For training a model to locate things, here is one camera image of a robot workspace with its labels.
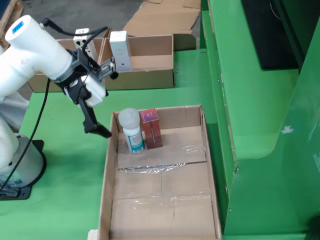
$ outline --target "small red package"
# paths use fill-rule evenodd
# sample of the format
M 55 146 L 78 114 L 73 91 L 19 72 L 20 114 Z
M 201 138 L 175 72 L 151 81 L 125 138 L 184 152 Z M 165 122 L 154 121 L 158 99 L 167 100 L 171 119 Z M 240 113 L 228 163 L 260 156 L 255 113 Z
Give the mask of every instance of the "small red package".
M 140 112 L 148 149 L 162 147 L 159 117 L 155 108 Z

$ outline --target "white bottle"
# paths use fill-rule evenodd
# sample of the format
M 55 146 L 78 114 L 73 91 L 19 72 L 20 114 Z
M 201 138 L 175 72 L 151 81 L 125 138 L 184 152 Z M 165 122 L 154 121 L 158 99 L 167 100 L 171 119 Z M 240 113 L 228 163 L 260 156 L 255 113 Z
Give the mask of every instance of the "white bottle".
M 142 153 L 145 145 L 140 127 L 139 112 L 134 108 L 126 108 L 119 113 L 118 119 L 123 127 L 123 133 L 130 153 Z

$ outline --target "concrete floor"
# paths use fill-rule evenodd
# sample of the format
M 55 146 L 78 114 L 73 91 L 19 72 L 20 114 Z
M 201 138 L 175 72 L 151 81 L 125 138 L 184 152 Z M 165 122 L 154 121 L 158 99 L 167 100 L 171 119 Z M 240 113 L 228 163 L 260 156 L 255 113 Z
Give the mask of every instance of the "concrete floor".
M 103 26 L 120 31 L 139 9 L 141 0 L 23 0 L 23 5 L 22 15 L 30 15 L 37 22 L 47 17 L 68 32 Z M 56 39 L 70 38 L 49 27 L 46 30 Z M 193 26 L 192 34 L 199 46 L 200 18 Z M 32 94 L 28 85 L 19 92 L 26 99 L 30 99 Z

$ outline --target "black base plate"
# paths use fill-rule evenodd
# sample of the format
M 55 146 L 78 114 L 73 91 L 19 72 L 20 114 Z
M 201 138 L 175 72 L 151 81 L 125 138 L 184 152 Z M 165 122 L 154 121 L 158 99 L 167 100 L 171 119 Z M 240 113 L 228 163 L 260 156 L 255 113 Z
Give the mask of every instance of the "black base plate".
M 41 170 L 39 176 L 35 180 L 33 180 L 33 182 L 29 183 L 27 186 L 18 188 L 17 190 L 19 191 L 19 194 L 18 194 L 17 197 L 10 197 L 10 196 L 7 196 L 7 195 L 1 195 L 0 194 L 0 201 L 26 200 L 26 199 L 28 199 L 30 197 L 32 186 L 44 174 L 44 172 L 46 170 L 46 167 L 47 167 L 47 159 L 46 159 L 46 156 L 44 155 L 44 153 L 42 152 L 42 149 L 44 148 L 44 144 L 45 143 L 42 140 L 33 140 L 32 143 L 35 146 L 35 148 L 39 151 L 39 153 L 41 154 L 42 159 L 43 159 L 43 167 L 42 167 L 42 170 Z

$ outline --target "green workbench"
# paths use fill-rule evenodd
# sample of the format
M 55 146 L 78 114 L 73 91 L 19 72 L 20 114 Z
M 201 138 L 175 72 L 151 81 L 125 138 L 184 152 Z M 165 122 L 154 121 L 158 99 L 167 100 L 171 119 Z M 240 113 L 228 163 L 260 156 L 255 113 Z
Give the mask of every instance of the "green workbench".
M 109 127 L 112 112 L 128 107 L 202 104 L 209 135 L 214 136 L 217 118 L 207 51 L 175 52 L 174 77 L 175 88 L 109 91 L 94 108 L 98 121 Z M 44 93 L 32 95 L 21 134 L 31 135 L 43 99 Z M 28 200 L 0 203 L 1 239 L 85 240 L 90 229 L 98 228 L 108 140 L 85 134 L 83 120 L 81 109 L 63 93 L 49 93 L 34 137 L 44 140 L 47 168 Z

